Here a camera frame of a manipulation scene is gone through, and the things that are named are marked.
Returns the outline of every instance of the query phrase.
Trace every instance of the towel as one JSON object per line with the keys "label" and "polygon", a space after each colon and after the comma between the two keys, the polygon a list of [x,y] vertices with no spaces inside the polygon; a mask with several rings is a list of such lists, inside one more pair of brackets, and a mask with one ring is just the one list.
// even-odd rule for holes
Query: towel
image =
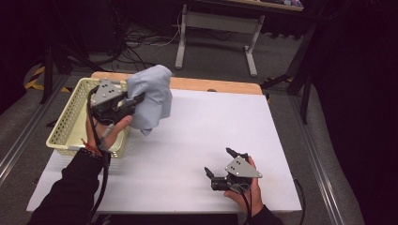
{"label": "towel", "polygon": [[145,99],[135,108],[130,126],[141,129],[148,135],[163,118],[170,116],[173,95],[170,91],[172,72],[167,67],[156,65],[130,75],[127,79],[128,99],[145,92]]}

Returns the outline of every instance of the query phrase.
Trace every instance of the bracelet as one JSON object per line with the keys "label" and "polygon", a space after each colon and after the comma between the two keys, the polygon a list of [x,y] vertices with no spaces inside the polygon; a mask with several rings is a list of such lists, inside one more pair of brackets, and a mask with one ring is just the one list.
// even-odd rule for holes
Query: bracelet
{"label": "bracelet", "polygon": [[95,153],[93,153],[92,151],[90,151],[88,149],[81,148],[79,151],[85,153],[86,155],[88,155],[91,158],[95,158],[99,161],[102,161],[102,157],[97,156]]}
{"label": "bracelet", "polygon": [[102,157],[102,153],[100,152],[100,150],[98,150],[97,148],[91,146],[90,144],[85,142],[83,139],[82,139],[82,142],[83,142],[86,150],[91,151],[94,155],[96,155],[98,157]]}

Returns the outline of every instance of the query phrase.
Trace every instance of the hand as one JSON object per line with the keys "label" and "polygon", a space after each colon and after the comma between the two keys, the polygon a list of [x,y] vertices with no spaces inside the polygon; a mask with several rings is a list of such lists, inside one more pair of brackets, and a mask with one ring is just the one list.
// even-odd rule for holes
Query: hand
{"label": "hand", "polygon": [[[254,161],[252,157],[249,157],[249,163],[255,168]],[[252,185],[251,185],[251,193],[249,191],[245,192],[246,199],[248,200],[249,205],[252,205],[252,217],[254,217],[258,212],[263,209],[264,204],[261,199],[261,189],[258,186],[258,178],[253,178]],[[224,192],[224,196],[232,199],[237,203],[239,208],[244,212],[248,213],[246,203],[243,200],[243,197],[232,190],[227,190]]]}
{"label": "hand", "polygon": [[[103,139],[103,146],[105,149],[109,149],[112,147],[112,145],[116,142],[117,139],[117,134],[125,129],[129,123],[132,121],[132,116],[131,115],[126,115],[123,119],[121,119],[111,130],[111,132]],[[106,130],[108,126],[102,125],[99,123],[95,118],[93,118],[94,125],[96,125],[96,132],[99,136],[99,138],[102,137],[103,132]],[[90,125],[90,120],[87,116],[85,120],[85,131],[87,132],[87,143],[90,144],[91,146],[97,147],[96,145],[96,140],[94,138],[94,133],[93,129],[91,128]]]}

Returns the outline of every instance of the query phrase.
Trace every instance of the floor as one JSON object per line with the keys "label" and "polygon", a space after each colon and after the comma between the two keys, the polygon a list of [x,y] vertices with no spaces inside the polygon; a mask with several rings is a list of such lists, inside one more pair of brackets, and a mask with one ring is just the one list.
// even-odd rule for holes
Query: floor
{"label": "floor", "polygon": [[[265,78],[275,78],[285,73],[300,44],[300,40],[292,37],[271,38],[267,34],[261,35],[253,51],[259,75],[253,78],[249,75],[243,53],[243,46],[250,40],[248,36],[234,33],[227,40],[220,41],[206,33],[191,32],[187,36],[184,64],[180,70],[174,68],[178,46],[176,41],[164,46],[143,44],[134,50],[144,61],[170,68],[176,77],[262,83]],[[131,47],[135,46],[133,42],[128,43]],[[91,55],[93,61],[104,57]],[[122,55],[119,59],[128,61],[129,56]],[[118,61],[103,67],[128,73],[143,69],[138,63]],[[27,73],[27,80],[37,68],[39,65]],[[90,75],[89,69],[75,67],[68,76],[54,75],[54,84],[74,87],[82,77]],[[310,95],[308,125],[303,125],[297,117],[300,96],[288,96],[284,91],[287,85],[280,83],[264,93],[269,94],[269,107],[290,170],[303,187],[306,203],[303,224],[363,224],[358,203],[333,153],[316,89],[313,87]],[[0,224],[24,224],[30,218],[30,213],[25,211],[26,206],[52,153],[45,143],[52,129],[46,125],[57,119],[70,97],[70,92],[57,92],[46,104],[39,105],[42,91],[27,91],[0,116],[4,130],[0,134],[2,166],[6,159],[13,156],[13,163],[9,165],[12,170],[7,171],[6,178],[0,183]],[[15,155],[15,149],[20,150],[20,153]],[[330,199],[330,190],[334,199]],[[284,224],[299,224],[301,215],[302,212],[277,213]]]}

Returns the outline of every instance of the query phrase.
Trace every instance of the metal rail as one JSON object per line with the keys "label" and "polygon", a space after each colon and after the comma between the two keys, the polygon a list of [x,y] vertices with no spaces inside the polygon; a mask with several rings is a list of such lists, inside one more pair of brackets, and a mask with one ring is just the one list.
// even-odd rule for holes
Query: metal rail
{"label": "metal rail", "polygon": [[35,130],[37,129],[37,124],[40,121],[41,117],[47,111],[51,102],[54,100],[54,97],[56,96],[57,93],[59,93],[59,91],[61,90],[67,79],[68,76],[65,75],[61,75],[58,77],[53,87],[54,89],[53,93],[50,95],[50,97],[47,99],[47,101],[44,104],[38,105],[38,107],[36,108],[35,112],[32,115],[32,118],[23,129],[23,132],[18,137],[17,141],[15,141],[15,143],[8,150],[6,156],[3,158],[2,162],[0,163],[0,187],[3,185],[11,169],[14,167],[18,158],[23,153],[23,150],[25,149],[30,139],[34,135]]}
{"label": "metal rail", "polygon": [[304,137],[304,141],[307,144],[309,159],[313,167],[316,181],[318,182],[322,197],[325,201],[325,205],[328,209],[331,223],[333,225],[345,225],[328,175],[326,174],[326,171],[319,160],[319,156],[314,145],[314,140],[310,134],[308,127],[301,122],[298,98],[295,96],[289,96],[289,101],[293,108],[294,115],[296,116],[299,129]]}

